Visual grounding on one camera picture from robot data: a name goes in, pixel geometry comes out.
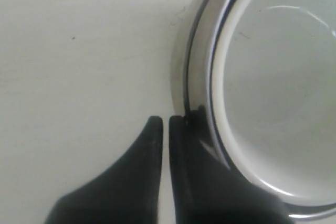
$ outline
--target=white table surface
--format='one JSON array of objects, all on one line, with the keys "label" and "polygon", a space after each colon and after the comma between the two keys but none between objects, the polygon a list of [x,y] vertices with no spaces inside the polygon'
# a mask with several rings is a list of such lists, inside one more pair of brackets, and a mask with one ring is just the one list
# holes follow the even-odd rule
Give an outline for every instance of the white table surface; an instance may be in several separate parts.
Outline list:
[{"label": "white table surface", "polygon": [[43,223],[150,115],[165,120],[159,219],[175,223],[169,67],[190,1],[0,0],[1,224]]}]

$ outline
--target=white surface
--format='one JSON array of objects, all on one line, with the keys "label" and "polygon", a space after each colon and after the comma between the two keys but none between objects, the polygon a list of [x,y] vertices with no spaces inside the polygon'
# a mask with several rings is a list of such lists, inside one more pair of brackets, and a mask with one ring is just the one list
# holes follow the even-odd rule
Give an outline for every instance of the white surface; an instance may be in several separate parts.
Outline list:
[{"label": "white surface", "polygon": [[[148,116],[167,121],[170,53],[190,1],[0,0],[1,224],[41,224]],[[160,223],[171,224],[166,136]]]},{"label": "white surface", "polygon": [[292,204],[336,202],[335,8],[334,0],[238,0],[214,60],[227,151],[251,182]]}]

